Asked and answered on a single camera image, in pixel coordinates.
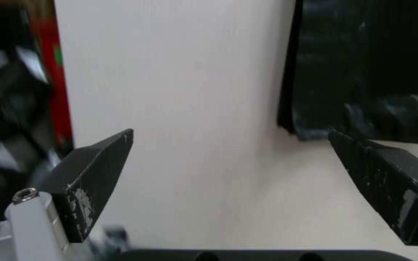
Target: scratched black metal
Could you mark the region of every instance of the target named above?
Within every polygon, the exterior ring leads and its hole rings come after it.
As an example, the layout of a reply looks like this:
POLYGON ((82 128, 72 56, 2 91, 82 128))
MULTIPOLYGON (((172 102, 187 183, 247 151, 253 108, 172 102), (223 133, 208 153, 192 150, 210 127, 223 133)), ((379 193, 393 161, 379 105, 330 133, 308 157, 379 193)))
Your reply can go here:
POLYGON ((336 131, 328 138, 367 202, 406 245, 418 245, 418 158, 336 131))
POLYGON ((67 237, 83 242, 117 183, 133 143, 127 129, 72 151, 39 188, 51 193, 67 237))

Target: mounting hole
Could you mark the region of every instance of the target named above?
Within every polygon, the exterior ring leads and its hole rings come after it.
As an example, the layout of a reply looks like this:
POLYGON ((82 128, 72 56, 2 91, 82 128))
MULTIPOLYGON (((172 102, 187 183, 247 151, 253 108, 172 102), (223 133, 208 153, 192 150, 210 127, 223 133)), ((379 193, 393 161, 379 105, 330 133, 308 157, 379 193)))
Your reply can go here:
POLYGON ((22 203, 38 196, 38 190, 36 188, 24 188, 16 192, 12 198, 14 204, 22 203))
POLYGON ((211 252, 203 252, 194 261, 219 261, 219 258, 211 252))
POLYGON ((313 252, 305 253, 300 258, 299 261, 324 261, 324 259, 313 252))

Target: white backdrop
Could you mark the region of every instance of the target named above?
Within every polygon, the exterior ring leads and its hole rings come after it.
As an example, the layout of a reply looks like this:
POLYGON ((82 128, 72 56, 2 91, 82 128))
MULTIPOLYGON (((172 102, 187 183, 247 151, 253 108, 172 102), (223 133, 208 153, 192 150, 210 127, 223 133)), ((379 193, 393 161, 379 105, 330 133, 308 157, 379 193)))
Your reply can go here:
POLYGON ((417 257, 328 142, 300 143, 276 127, 293 0, 56 5, 75 144, 135 129, 96 229, 123 224, 140 247, 417 257))

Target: screw head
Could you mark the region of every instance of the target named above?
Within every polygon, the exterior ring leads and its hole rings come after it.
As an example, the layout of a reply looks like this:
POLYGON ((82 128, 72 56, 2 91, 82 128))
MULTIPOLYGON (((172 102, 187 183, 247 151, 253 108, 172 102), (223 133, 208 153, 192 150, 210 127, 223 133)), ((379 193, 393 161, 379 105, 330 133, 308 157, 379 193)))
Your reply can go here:
POLYGON ((27 200, 31 200, 38 196, 38 190, 36 188, 24 188, 23 190, 17 191, 12 197, 14 204, 19 204, 27 200))

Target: black fabric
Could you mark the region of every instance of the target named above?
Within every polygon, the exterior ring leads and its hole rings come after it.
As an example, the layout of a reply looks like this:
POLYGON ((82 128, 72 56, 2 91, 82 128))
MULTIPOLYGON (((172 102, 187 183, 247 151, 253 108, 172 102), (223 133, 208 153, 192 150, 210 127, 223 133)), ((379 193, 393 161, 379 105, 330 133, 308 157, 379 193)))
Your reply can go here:
POLYGON ((418 142, 418 0, 296 4, 278 124, 418 142))

